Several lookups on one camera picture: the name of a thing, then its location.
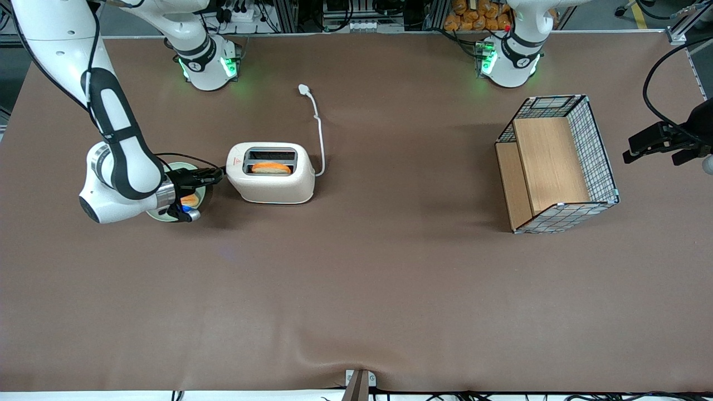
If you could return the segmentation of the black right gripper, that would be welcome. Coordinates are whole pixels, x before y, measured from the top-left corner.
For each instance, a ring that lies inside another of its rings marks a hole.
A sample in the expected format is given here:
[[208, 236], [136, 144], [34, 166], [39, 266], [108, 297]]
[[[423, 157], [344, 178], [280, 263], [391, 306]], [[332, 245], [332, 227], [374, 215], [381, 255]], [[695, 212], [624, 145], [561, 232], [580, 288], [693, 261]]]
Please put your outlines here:
[[197, 207], [197, 195], [193, 186], [216, 185], [222, 181], [222, 168], [171, 169], [166, 171], [167, 178], [173, 185], [173, 204], [180, 207]]

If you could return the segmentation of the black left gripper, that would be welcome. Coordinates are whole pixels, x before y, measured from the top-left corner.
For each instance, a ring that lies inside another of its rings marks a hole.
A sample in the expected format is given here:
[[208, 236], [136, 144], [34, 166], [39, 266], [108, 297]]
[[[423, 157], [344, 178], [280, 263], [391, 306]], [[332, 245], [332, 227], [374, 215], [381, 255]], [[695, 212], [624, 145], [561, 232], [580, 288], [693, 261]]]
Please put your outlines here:
[[688, 115], [688, 132], [704, 145], [692, 147], [691, 139], [679, 129], [659, 121], [629, 137], [629, 149], [622, 153], [624, 163], [630, 164], [653, 153], [668, 153], [672, 162], [679, 167], [684, 163], [705, 158], [712, 147], [712, 99], [707, 99], [694, 107]]

